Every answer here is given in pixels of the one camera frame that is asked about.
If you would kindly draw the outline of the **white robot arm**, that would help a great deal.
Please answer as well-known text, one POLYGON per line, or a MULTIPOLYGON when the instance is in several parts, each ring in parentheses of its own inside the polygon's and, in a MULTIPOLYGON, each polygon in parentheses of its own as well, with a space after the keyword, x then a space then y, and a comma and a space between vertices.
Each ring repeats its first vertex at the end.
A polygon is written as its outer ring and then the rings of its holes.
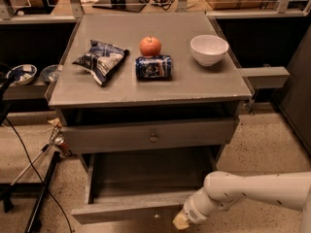
POLYGON ((223 171, 208 174, 173 219, 178 230, 201 224, 213 212, 227 211, 250 199, 302 212, 298 233, 311 233, 311 173, 237 176, 223 171))

